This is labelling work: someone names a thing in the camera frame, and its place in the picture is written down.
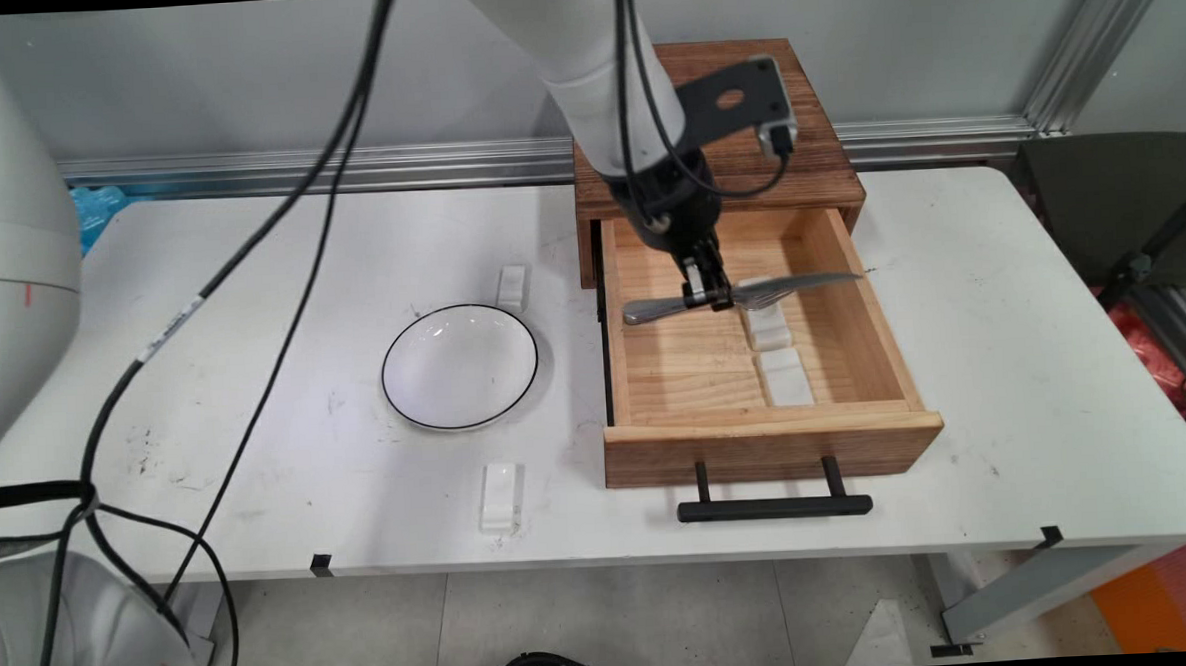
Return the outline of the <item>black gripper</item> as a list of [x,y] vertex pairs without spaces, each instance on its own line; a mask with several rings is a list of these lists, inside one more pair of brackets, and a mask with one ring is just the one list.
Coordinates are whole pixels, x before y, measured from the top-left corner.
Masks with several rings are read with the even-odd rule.
[[[722,204],[710,192],[714,186],[708,160],[701,152],[680,155],[689,178],[672,159],[633,173],[631,184],[632,228],[644,246],[669,254],[681,262],[687,309],[708,305],[714,313],[732,309],[734,299],[718,238],[712,238]],[[696,249],[700,251],[695,257]]]

